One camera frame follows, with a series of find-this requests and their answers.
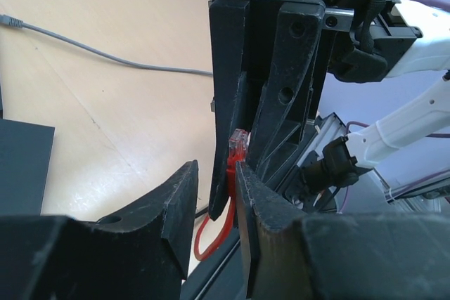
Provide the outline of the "black network switch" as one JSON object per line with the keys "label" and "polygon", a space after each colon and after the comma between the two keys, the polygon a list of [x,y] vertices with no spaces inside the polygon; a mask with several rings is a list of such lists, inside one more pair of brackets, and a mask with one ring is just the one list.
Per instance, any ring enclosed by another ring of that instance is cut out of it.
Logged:
{"label": "black network switch", "polygon": [[1,120],[1,215],[40,215],[55,129]]}
{"label": "black network switch", "polygon": [[0,119],[4,118],[4,96],[3,96],[3,87],[0,83]]}

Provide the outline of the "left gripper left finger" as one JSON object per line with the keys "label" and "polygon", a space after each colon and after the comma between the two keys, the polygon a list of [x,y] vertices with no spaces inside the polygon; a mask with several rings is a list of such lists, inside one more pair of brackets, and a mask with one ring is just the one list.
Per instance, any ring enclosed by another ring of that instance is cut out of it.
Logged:
{"label": "left gripper left finger", "polygon": [[198,163],[98,221],[1,219],[2,299],[178,299],[188,276]]}

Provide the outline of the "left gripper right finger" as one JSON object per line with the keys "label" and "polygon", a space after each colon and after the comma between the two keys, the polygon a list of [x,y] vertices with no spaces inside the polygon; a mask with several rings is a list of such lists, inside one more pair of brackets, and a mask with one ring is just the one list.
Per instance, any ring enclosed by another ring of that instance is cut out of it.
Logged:
{"label": "left gripper right finger", "polygon": [[306,214],[236,165],[249,299],[448,299],[449,217]]}

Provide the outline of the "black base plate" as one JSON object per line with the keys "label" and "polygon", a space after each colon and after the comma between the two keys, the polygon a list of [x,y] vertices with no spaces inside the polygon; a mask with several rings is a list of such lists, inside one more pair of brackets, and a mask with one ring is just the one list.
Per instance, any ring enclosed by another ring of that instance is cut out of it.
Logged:
{"label": "black base plate", "polygon": [[180,299],[245,299],[243,263],[237,230],[206,261],[202,261],[181,286]]}

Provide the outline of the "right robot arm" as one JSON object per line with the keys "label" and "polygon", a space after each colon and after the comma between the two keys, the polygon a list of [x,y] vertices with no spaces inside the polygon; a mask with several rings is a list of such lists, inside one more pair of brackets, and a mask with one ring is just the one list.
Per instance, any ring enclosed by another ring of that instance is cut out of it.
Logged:
{"label": "right robot arm", "polygon": [[327,74],[347,83],[449,69],[449,14],[414,0],[210,0],[216,150],[208,213],[235,198],[229,139],[275,188],[301,153]]}

